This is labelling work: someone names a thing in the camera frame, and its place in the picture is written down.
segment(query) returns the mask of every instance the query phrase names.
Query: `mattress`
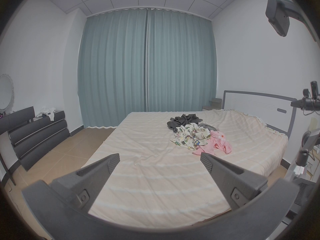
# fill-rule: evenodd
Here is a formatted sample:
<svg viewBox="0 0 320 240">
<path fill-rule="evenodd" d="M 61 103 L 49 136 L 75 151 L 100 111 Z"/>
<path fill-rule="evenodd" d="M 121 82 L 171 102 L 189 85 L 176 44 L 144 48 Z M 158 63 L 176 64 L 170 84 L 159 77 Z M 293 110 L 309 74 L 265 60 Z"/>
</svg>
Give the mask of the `mattress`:
<svg viewBox="0 0 320 240">
<path fill-rule="evenodd" d="M 225 134 L 233 150 L 217 149 L 215 156 L 264 176 L 279 166 L 288 138 L 257 117 L 235 110 L 132 112 L 84 165 L 120 154 L 89 214 L 127 226 L 176 228 L 230 209 L 200 156 L 170 141 L 166 123 L 182 113 L 196 113 Z"/>
</svg>

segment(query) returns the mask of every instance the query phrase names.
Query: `headboard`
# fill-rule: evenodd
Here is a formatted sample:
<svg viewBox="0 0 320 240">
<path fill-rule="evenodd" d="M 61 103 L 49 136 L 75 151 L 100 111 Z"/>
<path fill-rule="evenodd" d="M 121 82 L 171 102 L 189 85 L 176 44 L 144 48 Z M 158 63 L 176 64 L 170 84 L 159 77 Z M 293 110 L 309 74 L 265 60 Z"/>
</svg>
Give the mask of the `headboard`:
<svg viewBox="0 0 320 240">
<path fill-rule="evenodd" d="M 225 90 L 222 109 L 238 110 L 260 117 L 269 128 L 284 133 L 289 138 L 297 111 L 290 104 L 296 100 L 268 93 Z"/>
</svg>

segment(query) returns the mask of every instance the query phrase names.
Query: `mirror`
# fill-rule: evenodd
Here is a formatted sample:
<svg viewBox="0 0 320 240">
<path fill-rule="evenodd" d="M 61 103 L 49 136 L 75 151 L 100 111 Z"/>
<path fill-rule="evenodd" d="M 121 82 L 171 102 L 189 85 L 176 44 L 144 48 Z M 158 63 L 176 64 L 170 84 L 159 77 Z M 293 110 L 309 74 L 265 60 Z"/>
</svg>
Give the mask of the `mirror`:
<svg viewBox="0 0 320 240">
<path fill-rule="evenodd" d="M 4 112 L 14 97 L 14 85 L 10 76 L 0 75 L 0 112 Z"/>
</svg>

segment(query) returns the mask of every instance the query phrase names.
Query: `gap between curtains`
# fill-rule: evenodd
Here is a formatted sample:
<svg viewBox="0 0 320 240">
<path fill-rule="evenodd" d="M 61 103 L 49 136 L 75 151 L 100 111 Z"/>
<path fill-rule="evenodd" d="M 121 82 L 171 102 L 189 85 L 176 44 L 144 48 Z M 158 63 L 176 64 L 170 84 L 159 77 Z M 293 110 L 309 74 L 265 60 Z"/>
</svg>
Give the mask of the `gap between curtains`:
<svg viewBox="0 0 320 240">
<path fill-rule="evenodd" d="M 215 97 L 211 22 L 178 11 L 129 9 L 87 19 L 78 96 L 87 126 L 118 126 L 133 111 L 199 111 Z"/>
</svg>

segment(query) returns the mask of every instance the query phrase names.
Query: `tiled floor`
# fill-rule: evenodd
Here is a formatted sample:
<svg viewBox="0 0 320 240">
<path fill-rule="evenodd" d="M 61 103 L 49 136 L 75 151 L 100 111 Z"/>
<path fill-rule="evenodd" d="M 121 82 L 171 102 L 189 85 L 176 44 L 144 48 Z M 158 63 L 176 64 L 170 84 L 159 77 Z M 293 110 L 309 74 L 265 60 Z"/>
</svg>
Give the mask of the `tiled floor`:
<svg viewBox="0 0 320 240">
<path fill-rule="evenodd" d="M 5 186 L 8 196 L 24 220 L 38 235 L 51 239 L 26 206 L 21 190 L 40 179 L 49 184 L 53 179 L 81 168 L 113 130 L 113 128 L 83 129 L 56 146 L 29 171 L 25 171 L 20 166 L 13 174 L 16 186 L 13 185 L 11 180 L 8 180 Z M 279 166 L 268 177 L 268 185 L 278 178 L 283 178 L 286 171 L 284 167 Z"/>
</svg>

